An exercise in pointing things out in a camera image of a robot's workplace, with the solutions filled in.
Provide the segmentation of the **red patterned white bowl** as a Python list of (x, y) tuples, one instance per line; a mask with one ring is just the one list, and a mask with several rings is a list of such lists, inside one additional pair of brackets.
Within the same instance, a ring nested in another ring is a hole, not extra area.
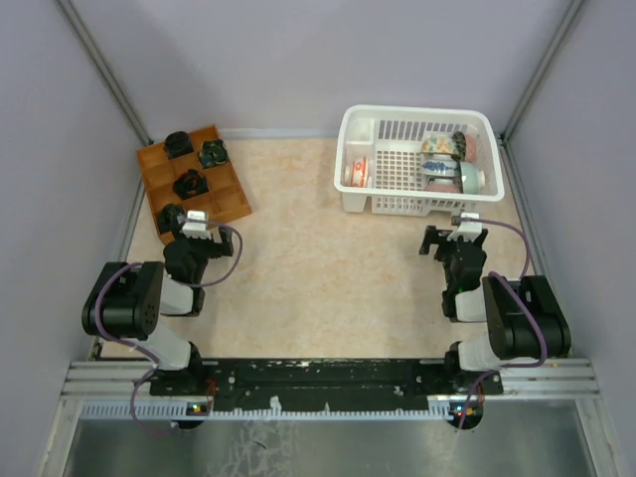
[(368, 156), (354, 159), (345, 166), (343, 185), (352, 188), (367, 188), (371, 180), (371, 160)]

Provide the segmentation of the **black leaf pink bowl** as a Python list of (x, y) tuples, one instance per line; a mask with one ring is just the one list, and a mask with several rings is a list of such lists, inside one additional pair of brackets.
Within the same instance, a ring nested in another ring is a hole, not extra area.
[(451, 139), (455, 146), (455, 152), (451, 157), (456, 161), (464, 161), (474, 164), (476, 162), (477, 146), (475, 138), (462, 131), (455, 131)]

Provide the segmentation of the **yellow flower white bowl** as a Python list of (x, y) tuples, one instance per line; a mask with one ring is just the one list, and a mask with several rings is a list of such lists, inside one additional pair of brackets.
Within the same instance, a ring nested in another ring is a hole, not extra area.
[(445, 133), (432, 133), (421, 145), (423, 154), (457, 156), (459, 154), (457, 144), (451, 135)]

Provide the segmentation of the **white plastic dish rack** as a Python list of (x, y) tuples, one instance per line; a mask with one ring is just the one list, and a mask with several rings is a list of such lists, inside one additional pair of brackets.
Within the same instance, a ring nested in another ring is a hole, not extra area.
[[(432, 133), (462, 131), (476, 140), (476, 165), (485, 173), (477, 195), (431, 193), (422, 163), (422, 142)], [(367, 188), (343, 185), (345, 166), (368, 156), (371, 180)], [(487, 117), (465, 109), (385, 105), (354, 105), (344, 114), (338, 136), (334, 186), (349, 213), (370, 209), (375, 214), (425, 216), (431, 211), (482, 212), (505, 196), (496, 138)]]

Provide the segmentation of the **green striped bowl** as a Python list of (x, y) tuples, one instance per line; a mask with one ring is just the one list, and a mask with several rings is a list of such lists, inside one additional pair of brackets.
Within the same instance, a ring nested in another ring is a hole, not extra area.
[(477, 195), (485, 186), (485, 173), (476, 165), (466, 162), (459, 162), (461, 179), (461, 190), (463, 194)]

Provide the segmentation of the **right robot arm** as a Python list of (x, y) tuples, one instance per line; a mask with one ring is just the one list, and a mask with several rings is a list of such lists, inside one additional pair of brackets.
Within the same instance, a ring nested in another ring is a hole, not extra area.
[(443, 315), (453, 323), (484, 323), (486, 332), (450, 346), (444, 356), (444, 381), (454, 392), (467, 393), (479, 374), (510, 368), (532, 368), (549, 358), (564, 358), (571, 333), (548, 279), (530, 275), (510, 280), (486, 273), (484, 243), (488, 231), (459, 222), (454, 230), (425, 229), (419, 253), (434, 253), (442, 265)]

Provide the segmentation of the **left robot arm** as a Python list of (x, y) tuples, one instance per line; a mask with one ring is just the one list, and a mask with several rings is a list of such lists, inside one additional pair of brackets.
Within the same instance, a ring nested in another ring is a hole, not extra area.
[(201, 354), (160, 318), (198, 315), (205, 289), (228, 279), (238, 266), (243, 238), (235, 228), (205, 219), (186, 219), (173, 236), (161, 261), (106, 263), (80, 320), (86, 334), (146, 357), (150, 378), (168, 391), (192, 395), (207, 381)]

